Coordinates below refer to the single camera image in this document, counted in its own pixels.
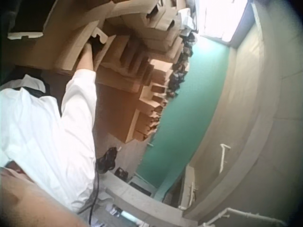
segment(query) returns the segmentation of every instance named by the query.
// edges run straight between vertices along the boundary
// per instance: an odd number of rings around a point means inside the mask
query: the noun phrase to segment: white sleeve
[[[62,124],[65,143],[70,154],[67,177],[73,190],[78,194],[81,207],[88,199],[95,177],[95,146],[92,128],[96,110],[96,73],[77,70],[66,86],[62,101]]]

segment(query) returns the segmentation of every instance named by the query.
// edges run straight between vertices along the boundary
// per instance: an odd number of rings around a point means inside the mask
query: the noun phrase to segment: tiled floor
[[[42,77],[50,85],[51,95],[57,98],[58,106],[60,107],[65,92],[65,86],[70,80],[70,77],[50,72],[43,72]],[[97,85],[97,90],[97,94],[102,95],[102,86]],[[102,125],[102,119],[100,117],[101,111],[102,103],[97,101],[96,121],[98,121],[98,125]],[[94,127],[93,134],[95,140],[96,157],[99,158],[103,156],[110,147],[122,147],[117,155],[116,167],[113,171],[115,171],[118,167],[121,167],[129,173],[129,176],[132,176],[141,162],[148,140],[144,142],[133,140],[127,144],[124,144],[114,136],[110,135],[106,128],[102,127]]]

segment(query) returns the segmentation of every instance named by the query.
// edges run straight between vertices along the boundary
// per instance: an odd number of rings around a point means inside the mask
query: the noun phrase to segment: green wall
[[[220,98],[229,48],[199,37],[179,95],[165,109],[137,174],[158,188],[161,200],[197,150]]]

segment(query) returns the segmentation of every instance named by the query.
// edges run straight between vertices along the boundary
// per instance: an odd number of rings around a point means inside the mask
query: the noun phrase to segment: white shirt
[[[96,73],[77,70],[66,86],[62,117],[54,97],[36,98],[26,86],[45,92],[26,75],[0,89],[0,166],[15,161],[43,190],[77,212],[89,198],[95,177],[92,127],[96,110]]]

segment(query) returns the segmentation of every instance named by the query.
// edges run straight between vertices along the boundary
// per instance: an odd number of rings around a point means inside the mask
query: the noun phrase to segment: shirt cuff
[[[95,83],[96,72],[94,72],[92,70],[87,70],[87,69],[80,69],[75,72],[75,74],[72,78],[73,79],[77,79],[77,78],[85,79],[89,82]]]

